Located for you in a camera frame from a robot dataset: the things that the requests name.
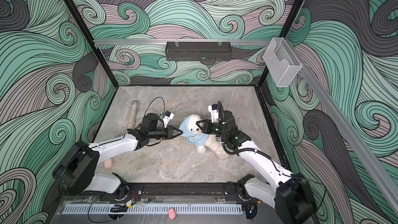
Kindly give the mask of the light blue teddy hoodie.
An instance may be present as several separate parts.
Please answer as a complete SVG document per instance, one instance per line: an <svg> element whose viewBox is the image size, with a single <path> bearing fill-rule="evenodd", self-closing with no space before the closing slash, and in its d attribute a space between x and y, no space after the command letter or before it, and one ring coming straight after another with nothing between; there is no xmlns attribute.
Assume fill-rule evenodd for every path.
<svg viewBox="0 0 398 224"><path fill-rule="evenodd" d="M201 117L199 115L190 115L179 126L179 129L183 131L182 136L186 139L187 143L197 147L203 146L208 139L208 135L202 133L202 130L197 125L197 122L200 120Z"/></svg>

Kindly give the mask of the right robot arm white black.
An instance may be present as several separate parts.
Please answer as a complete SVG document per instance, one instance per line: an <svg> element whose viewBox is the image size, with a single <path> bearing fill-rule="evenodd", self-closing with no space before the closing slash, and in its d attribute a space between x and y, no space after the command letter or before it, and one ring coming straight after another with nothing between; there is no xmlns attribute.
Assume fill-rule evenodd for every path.
<svg viewBox="0 0 398 224"><path fill-rule="evenodd" d="M225 153L237 155L252 165L265 179L246 175L237 182L239 197L248 202L245 209L254 217L254 209L262 202L272 207L284 224L303 224L318 209L309 181L294 175L276 163L255 144L250 136L238 129L230 111L212 112L211 119L196 120L195 131L214 135Z"/></svg>

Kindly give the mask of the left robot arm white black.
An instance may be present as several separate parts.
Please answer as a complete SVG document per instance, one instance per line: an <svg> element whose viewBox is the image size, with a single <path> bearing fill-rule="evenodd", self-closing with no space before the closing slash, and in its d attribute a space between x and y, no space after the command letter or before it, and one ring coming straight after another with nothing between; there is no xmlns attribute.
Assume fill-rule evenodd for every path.
<svg viewBox="0 0 398 224"><path fill-rule="evenodd" d="M114 173L97 174L99 164L126 152L133 152L148 146L151 140L172 140L183 131L169 124L173 114L150 113L144 116L135 129L128 129L127 134L100 143L75 143L54 169L52 176L62 194L76 196L83 192L108 194L116 200L123 200L129 193L125 179Z"/></svg>

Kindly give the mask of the white teddy bear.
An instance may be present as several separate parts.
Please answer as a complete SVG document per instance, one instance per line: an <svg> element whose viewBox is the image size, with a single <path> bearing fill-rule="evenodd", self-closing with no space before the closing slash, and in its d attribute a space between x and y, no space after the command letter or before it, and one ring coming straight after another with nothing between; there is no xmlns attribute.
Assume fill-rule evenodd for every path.
<svg viewBox="0 0 398 224"><path fill-rule="evenodd" d="M213 134L205 134L197 125L197 121L200 121L199 115L190 115L185 120L186 130L184 134L187 134L187 143L194 145L197 148L198 153L205 153L206 148L209 148L216 156L220 159L226 159L228 154L223 150L220 141Z"/></svg>

